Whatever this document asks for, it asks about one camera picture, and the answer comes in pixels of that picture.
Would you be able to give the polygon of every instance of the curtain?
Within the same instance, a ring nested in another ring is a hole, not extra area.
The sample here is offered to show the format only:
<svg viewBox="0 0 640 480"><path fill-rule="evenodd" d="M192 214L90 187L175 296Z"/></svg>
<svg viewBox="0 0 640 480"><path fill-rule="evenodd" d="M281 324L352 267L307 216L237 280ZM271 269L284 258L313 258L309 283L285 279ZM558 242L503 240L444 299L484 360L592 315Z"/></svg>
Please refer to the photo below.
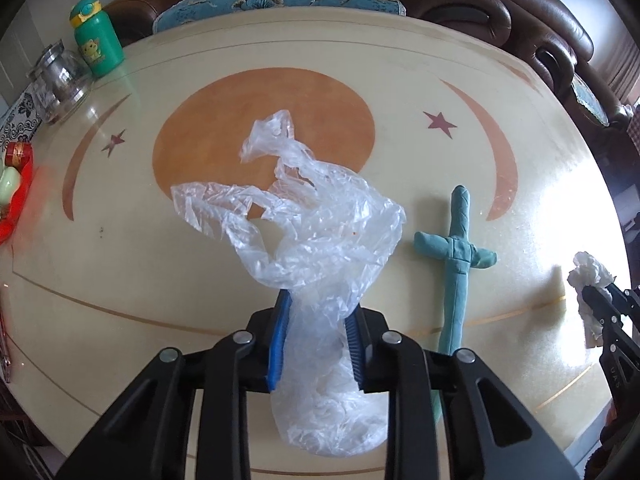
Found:
<svg viewBox="0 0 640 480"><path fill-rule="evenodd" d="M640 78L640 49L627 31L600 73L616 97L625 101Z"/></svg>

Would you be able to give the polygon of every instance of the star pattern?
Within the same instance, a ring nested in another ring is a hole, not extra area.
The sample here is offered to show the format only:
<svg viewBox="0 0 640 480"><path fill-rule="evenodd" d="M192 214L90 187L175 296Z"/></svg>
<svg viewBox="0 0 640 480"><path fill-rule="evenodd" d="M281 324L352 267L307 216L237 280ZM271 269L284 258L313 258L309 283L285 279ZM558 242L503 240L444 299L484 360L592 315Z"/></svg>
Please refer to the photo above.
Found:
<svg viewBox="0 0 640 480"><path fill-rule="evenodd" d="M107 158L111 156L111 152L118 144L122 144L124 142L124 139L122 138L122 134L124 132L125 130L122 130L119 134L112 135L109 143L103 149L100 150L101 152L105 152L106 150L109 150L107 152Z"/></svg>
<svg viewBox="0 0 640 480"><path fill-rule="evenodd" d="M457 128L457 126L455 124L449 123L449 121L447 121L444 118L444 116L442 115L442 112L440 112L437 115L433 115L433 114L430 114L428 112L423 112L423 113L428 118L431 119L431 124L429 125L430 129L431 128L439 128L449 136L449 139L453 139L453 137L451 137L451 132L449 131L449 129L450 128Z"/></svg>

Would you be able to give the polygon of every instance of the crumpled plastic bag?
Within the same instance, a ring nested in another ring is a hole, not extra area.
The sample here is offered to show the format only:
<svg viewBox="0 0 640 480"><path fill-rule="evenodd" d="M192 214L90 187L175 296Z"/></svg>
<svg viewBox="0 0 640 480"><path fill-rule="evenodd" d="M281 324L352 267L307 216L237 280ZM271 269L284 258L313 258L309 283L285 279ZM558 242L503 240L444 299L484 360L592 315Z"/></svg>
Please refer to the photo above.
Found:
<svg viewBox="0 0 640 480"><path fill-rule="evenodd" d="M582 298L582 289L587 286L595 286L607 298L611 300L611 293L605 288L613 283L613 276L596 258L589 253L576 253L574 256L575 269L569 272L567 282L578 294L578 313L582 318L585 328L590 330L597 346L602 346L602 325L593 316L593 310Z"/></svg>
<svg viewBox="0 0 640 480"><path fill-rule="evenodd" d="M367 452L386 439L387 396L353 379L343 320L395 249L406 221L397 203L347 168L315 160L286 110L255 121L240 157L279 157L276 182L172 187L175 209L214 237L218 226L255 280L290 291L282 376L271 409L282 439L325 456ZM273 256L247 219L253 204L283 233Z"/></svg>

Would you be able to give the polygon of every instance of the beige table top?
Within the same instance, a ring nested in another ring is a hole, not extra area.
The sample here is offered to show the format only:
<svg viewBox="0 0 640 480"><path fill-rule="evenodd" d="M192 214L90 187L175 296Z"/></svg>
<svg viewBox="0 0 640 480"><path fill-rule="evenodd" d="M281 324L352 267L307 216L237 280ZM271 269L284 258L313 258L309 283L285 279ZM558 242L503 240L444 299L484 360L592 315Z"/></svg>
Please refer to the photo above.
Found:
<svg viewBox="0 0 640 480"><path fill-rule="evenodd" d="M241 168L236 153L279 108L318 158L406 210L365 306L434 348L444 270L412 238L447 233L450 193L465 184L470 240L499 262L471 271L464 344L563 449L604 407L599 351L585 348L564 280L587 250L629 286L622 236L587 146L526 64L431 23L327 8L238 12L126 54L71 118L38 131L33 188L0 247L10 387L64 453L160 349L208 348L273 304L276 291L179 219L165 191L268 184L272 160ZM266 396L251 395L249 412L254 478L382 478L384 447L311 456L281 443ZM190 471L194 453L191 439Z"/></svg>

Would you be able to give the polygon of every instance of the silver screw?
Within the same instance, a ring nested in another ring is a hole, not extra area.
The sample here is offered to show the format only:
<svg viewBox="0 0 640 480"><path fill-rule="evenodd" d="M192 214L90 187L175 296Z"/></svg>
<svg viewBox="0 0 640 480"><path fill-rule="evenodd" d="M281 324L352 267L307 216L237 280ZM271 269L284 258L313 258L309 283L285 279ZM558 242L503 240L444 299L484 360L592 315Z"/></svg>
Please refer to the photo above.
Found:
<svg viewBox="0 0 640 480"><path fill-rule="evenodd" d="M475 362L476 360L476 354L469 350L469 348L461 348L460 350L458 350L456 352L456 357L458 358L458 361L466 363L468 365Z"/></svg>
<svg viewBox="0 0 640 480"><path fill-rule="evenodd" d="M178 351L175 348L165 348L160 352L160 360L163 363L173 363L178 358Z"/></svg>
<svg viewBox="0 0 640 480"><path fill-rule="evenodd" d="M389 343L390 345L397 345L402 341L402 336L394 330L387 330L382 335L382 341L384 341L385 343Z"/></svg>
<svg viewBox="0 0 640 480"><path fill-rule="evenodd" d="M239 345L246 345L250 343L254 338L254 335L251 332L247 332L247 330L239 330L234 334L234 341Z"/></svg>

